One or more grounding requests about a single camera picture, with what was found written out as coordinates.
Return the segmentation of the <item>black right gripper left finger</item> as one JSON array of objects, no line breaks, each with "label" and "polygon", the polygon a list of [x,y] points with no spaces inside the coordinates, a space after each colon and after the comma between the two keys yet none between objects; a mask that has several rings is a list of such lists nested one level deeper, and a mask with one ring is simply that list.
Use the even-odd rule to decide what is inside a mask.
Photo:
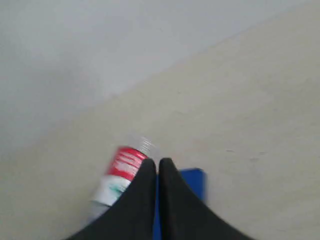
[{"label": "black right gripper left finger", "polygon": [[156,166],[145,159],[120,198],[69,240],[151,240],[156,203]]}]

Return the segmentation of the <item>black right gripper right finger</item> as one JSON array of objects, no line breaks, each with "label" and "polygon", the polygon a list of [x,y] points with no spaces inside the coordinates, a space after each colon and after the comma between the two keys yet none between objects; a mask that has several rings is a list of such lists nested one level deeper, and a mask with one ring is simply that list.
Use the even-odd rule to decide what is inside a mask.
[{"label": "black right gripper right finger", "polygon": [[163,240],[250,240],[190,189],[171,158],[159,162],[159,218]]}]

